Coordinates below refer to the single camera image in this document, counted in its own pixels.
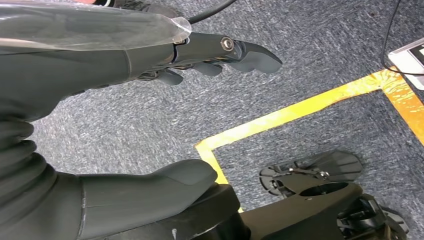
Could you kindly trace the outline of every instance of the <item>yellow floor marking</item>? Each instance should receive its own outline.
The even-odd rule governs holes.
[[[423,104],[401,75],[382,70],[208,137],[195,147],[201,159],[218,173],[216,182],[227,184],[228,180],[212,152],[214,149],[313,114],[339,101],[381,89],[424,145]]]
[[[386,72],[382,90],[409,128],[424,145],[424,105],[401,75]]]

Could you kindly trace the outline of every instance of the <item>black wire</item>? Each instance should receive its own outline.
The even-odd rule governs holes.
[[[395,19],[395,16],[396,16],[396,13],[398,12],[399,4],[401,3],[401,1],[402,0],[397,1],[396,6],[394,7],[393,14],[391,15],[391,18],[387,24],[386,33],[385,33],[384,42],[383,42],[383,48],[381,50],[380,61],[383,67],[385,67],[387,70],[391,72],[398,73],[398,74],[412,75],[412,76],[424,76],[423,73],[409,73],[409,72],[397,71],[397,70],[391,69],[385,63],[385,57],[386,57],[385,51],[386,51],[387,40],[390,34],[390,28],[392,28],[393,19]]]
[[[201,12],[195,16],[192,16],[188,19],[188,21],[190,22],[190,24],[195,24],[198,23],[200,21],[203,21],[209,17],[212,17],[213,15],[221,12],[222,10],[226,9],[228,6],[230,6],[231,4],[235,3],[237,0],[224,0],[223,2],[206,9],[204,12]]]

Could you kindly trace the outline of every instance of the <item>white device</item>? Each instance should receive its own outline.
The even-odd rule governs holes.
[[[424,74],[424,38],[414,41],[388,54],[388,58],[404,73]],[[419,90],[424,90],[424,76],[405,74]]]

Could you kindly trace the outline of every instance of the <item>plastic bag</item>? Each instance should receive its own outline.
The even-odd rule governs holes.
[[[0,1],[0,46],[126,50],[180,42],[191,30],[183,17],[82,3]]]

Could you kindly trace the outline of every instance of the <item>prosthetic hand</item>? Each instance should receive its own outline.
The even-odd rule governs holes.
[[[172,69],[216,76],[225,64],[242,72],[273,73],[282,63],[259,45],[202,33],[131,50],[3,47],[0,62],[2,240],[108,236],[174,216],[214,185],[215,171],[200,160],[181,161],[146,176],[56,172],[34,152],[36,144],[24,139],[33,132],[28,122],[47,116],[59,101],[132,80],[175,85],[183,77]]]

